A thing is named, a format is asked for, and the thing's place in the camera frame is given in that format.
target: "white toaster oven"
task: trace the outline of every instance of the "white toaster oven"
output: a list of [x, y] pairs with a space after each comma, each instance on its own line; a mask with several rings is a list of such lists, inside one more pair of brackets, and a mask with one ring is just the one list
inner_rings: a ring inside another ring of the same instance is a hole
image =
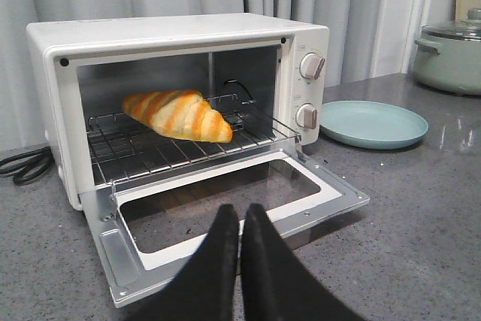
[[[33, 23], [45, 138], [83, 210], [117, 307], [171, 280], [218, 206], [264, 205], [284, 238], [368, 197], [301, 151], [319, 134], [328, 29], [255, 14]], [[122, 99], [196, 89], [226, 144], [157, 135]]]

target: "plate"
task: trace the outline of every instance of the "plate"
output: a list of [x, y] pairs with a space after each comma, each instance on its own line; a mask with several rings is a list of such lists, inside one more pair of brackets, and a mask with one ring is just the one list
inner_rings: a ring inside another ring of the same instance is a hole
[[333, 101], [322, 105], [321, 131], [336, 141], [370, 150], [415, 144], [428, 122], [408, 109], [375, 101]]

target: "countertop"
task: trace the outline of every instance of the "countertop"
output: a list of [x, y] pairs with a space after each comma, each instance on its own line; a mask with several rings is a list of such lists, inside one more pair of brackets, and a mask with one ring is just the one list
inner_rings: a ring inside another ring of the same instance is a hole
[[[325, 89], [324, 102], [341, 99], [400, 105], [430, 128], [403, 150], [363, 150], [324, 135], [306, 146], [371, 202], [325, 221], [295, 254], [366, 319], [479, 319], [481, 98], [393, 74]], [[143, 305], [114, 307], [86, 220], [54, 168], [27, 186], [0, 178], [0, 199], [0, 319], [117, 321]], [[235, 319], [243, 319], [241, 300], [237, 282]]]

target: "croissant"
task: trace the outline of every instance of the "croissant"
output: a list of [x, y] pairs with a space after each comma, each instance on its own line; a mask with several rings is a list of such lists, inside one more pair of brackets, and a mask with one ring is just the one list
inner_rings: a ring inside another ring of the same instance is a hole
[[165, 137], [227, 143], [231, 126], [193, 89], [126, 96], [123, 111]]

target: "mint green pot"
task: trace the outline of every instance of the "mint green pot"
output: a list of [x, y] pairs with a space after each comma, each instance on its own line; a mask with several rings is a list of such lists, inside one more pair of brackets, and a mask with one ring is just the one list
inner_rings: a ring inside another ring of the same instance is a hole
[[[481, 17], [481, 9], [471, 9], [469, 17]], [[425, 26], [415, 43], [415, 79], [460, 95], [481, 95], [481, 20]]]

